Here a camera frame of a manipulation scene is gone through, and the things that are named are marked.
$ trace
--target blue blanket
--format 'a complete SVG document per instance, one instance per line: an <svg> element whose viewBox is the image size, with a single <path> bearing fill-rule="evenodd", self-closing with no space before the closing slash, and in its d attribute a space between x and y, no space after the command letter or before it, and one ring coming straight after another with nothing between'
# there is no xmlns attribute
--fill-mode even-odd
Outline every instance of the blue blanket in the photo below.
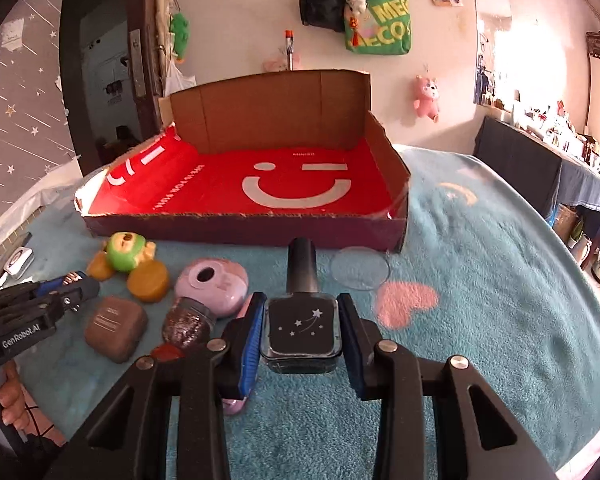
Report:
<svg viewBox="0 0 600 480"><path fill-rule="evenodd" d="M402 156L413 173L406 243L388 256L391 274L379 292L351 291L360 316L419 356L467 356L558 469L600 428L600 305L558 237L481 162L418 148ZM31 231L36 279L84 269L101 243L69 195ZM333 255L318 252L318 274L322 290L336 295L343 290L330 275ZM173 279L202 256L241 263L252 291L284 291L283 248L158 242ZM101 295L129 297L120 276ZM150 322L134 357L160 343L172 301L170 293L146 306ZM67 437L128 367L84 342L93 309L64 316L53 337L20 359L26 387ZM342 360L322 376L282 376L261 364L246 408L225 419L232 478L369 478L378 420L379 403L356 399Z"/></svg>

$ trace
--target star wallpaper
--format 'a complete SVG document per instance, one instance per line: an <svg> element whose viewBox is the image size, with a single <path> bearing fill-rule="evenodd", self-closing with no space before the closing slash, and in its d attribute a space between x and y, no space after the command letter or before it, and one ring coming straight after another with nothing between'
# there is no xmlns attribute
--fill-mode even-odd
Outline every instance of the star wallpaper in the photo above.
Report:
<svg viewBox="0 0 600 480"><path fill-rule="evenodd" d="M60 85L62 0L19 0L0 27L0 215L75 155Z"/></svg>

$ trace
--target glass petri dish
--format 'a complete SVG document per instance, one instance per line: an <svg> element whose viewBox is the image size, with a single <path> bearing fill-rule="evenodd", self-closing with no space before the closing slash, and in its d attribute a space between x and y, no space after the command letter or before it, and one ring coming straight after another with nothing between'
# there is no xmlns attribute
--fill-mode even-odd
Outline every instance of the glass petri dish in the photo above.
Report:
<svg viewBox="0 0 600 480"><path fill-rule="evenodd" d="M353 290L375 290L389 278L384 253L367 247L347 247L331 259L331 276Z"/></svg>

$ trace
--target finger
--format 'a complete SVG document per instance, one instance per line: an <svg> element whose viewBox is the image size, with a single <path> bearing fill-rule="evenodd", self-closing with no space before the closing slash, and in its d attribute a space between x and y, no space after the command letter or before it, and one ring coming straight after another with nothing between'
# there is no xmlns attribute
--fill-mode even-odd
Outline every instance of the finger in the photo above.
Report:
<svg viewBox="0 0 600 480"><path fill-rule="evenodd" d="M26 413L24 396L19 397L10 407L2 410L2 421L8 426L18 420L23 413Z"/></svg>
<svg viewBox="0 0 600 480"><path fill-rule="evenodd" d="M14 360L8 361L3 365L4 373L7 375L7 380L17 379L20 380L18 375L18 369Z"/></svg>
<svg viewBox="0 0 600 480"><path fill-rule="evenodd" d="M0 387L0 404L4 408L10 407L19 397L23 397L20 383L18 381L9 380Z"/></svg>
<svg viewBox="0 0 600 480"><path fill-rule="evenodd" d="M16 430L24 430L29 425L29 413L24 412L19 419L13 423Z"/></svg>

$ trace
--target black tablecloth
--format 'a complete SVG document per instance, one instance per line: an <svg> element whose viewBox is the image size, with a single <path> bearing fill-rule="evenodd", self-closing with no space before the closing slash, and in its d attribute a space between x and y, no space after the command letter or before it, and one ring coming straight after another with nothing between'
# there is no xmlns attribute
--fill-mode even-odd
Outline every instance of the black tablecloth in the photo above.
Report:
<svg viewBox="0 0 600 480"><path fill-rule="evenodd" d="M556 203L600 211L600 175L508 124L485 117L475 137L474 156L506 180L544 218L551 216Z"/></svg>

